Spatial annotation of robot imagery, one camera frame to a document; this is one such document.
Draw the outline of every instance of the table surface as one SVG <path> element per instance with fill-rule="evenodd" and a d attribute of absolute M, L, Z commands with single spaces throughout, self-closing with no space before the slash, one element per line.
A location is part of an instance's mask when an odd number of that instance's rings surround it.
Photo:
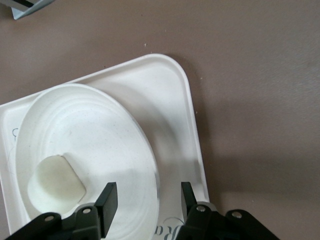
<path fill-rule="evenodd" d="M 0 32 L 0 104 L 172 57 L 189 79 L 211 202 L 283 240 L 319 237 L 319 1 L 56 0 L 20 20 L 0 5 Z"/>

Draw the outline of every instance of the white sponge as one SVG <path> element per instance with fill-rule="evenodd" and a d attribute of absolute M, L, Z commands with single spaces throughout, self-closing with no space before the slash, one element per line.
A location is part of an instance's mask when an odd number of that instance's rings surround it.
<path fill-rule="evenodd" d="M 27 192 L 31 203 L 41 213 L 65 214 L 86 194 L 86 188 L 68 161 L 55 155 L 38 164 Z"/>

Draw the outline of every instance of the white tray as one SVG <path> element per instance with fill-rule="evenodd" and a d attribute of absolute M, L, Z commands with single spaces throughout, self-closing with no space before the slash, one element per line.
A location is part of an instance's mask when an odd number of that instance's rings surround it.
<path fill-rule="evenodd" d="M 196 199 L 209 202 L 185 72 L 172 58 L 149 54 L 69 83 L 85 84 L 109 94 L 141 126 L 160 175 L 160 209 L 153 239 L 173 240 L 184 221 L 181 182 L 191 182 Z M 23 116 L 39 94 L 0 106 L 0 181 L 11 234 L 30 221 L 18 190 L 14 152 Z"/>

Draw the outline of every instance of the paper plate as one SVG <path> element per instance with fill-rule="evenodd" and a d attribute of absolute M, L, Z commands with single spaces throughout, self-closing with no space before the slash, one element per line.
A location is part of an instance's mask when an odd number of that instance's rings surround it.
<path fill-rule="evenodd" d="M 29 180 L 42 160 L 56 155 L 68 161 L 86 189 L 62 218 L 81 204 L 94 203 L 108 182 L 116 182 L 118 209 L 107 239 L 152 238 L 159 213 L 157 165 L 146 136 L 122 105 L 75 83 L 50 88 L 35 99 L 15 153 L 19 191 L 31 219 L 41 212 L 29 199 Z"/>

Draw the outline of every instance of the white plate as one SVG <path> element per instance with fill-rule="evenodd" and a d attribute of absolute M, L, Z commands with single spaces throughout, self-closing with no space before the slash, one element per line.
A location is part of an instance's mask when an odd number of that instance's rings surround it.
<path fill-rule="evenodd" d="M 155 158 L 139 125 L 112 97 L 82 84 L 50 88 L 29 108 L 16 141 L 17 182 L 31 219 L 40 212 L 28 198 L 29 179 L 40 161 L 62 155 L 86 188 L 63 218 L 117 182 L 118 210 L 107 239 L 152 238 L 159 213 Z"/>

